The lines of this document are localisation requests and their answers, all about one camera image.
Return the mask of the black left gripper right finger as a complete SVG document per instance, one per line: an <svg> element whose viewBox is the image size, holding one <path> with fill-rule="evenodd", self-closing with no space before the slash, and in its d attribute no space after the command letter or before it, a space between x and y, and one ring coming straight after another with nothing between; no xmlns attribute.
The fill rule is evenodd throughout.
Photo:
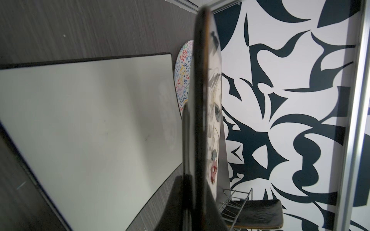
<svg viewBox="0 0 370 231"><path fill-rule="evenodd" d="M220 159L220 129L213 127L208 135L208 231L227 231L217 202Z"/></svg>

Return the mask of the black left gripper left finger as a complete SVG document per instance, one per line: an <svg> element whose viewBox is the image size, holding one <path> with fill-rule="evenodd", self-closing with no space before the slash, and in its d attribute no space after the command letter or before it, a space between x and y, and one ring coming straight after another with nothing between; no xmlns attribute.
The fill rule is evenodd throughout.
<svg viewBox="0 0 370 231"><path fill-rule="evenodd" d="M183 177L174 180L170 196L155 231L181 231L183 229Z"/></svg>

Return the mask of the white square plate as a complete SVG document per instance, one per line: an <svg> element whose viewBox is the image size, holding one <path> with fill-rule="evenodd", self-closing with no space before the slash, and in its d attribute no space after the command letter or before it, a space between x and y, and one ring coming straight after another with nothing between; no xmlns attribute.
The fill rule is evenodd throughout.
<svg viewBox="0 0 370 231"><path fill-rule="evenodd" d="M170 54L1 71L1 124L74 231L124 231L182 162Z"/></svg>

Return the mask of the round speckled plate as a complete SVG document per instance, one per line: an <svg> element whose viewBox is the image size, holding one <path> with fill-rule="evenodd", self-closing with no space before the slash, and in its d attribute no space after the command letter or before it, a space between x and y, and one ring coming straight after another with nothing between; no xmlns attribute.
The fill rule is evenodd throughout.
<svg viewBox="0 0 370 231"><path fill-rule="evenodd" d="M190 40L183 45L175 62L173 77L180 115L183 114L184 105L188 101L193 42Z"/></svg>

